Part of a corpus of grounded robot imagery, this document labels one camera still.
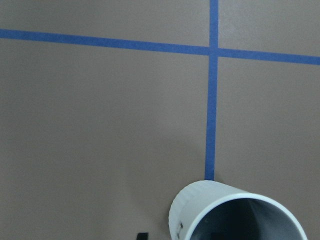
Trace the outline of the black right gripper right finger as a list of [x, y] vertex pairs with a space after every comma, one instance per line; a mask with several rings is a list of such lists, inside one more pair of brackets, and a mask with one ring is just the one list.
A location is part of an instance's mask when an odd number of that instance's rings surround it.
[[223, 234], [221, 232], [212, 232], [210, 234], [210, 240], [223, 240]]

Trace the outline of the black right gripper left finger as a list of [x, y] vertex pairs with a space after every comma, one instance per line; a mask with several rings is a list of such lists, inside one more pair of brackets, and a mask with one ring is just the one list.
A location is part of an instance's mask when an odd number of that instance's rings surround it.
[[148, 232], [139, 232], [136, 236], [136, 240], [148, 240], [149, 233]]

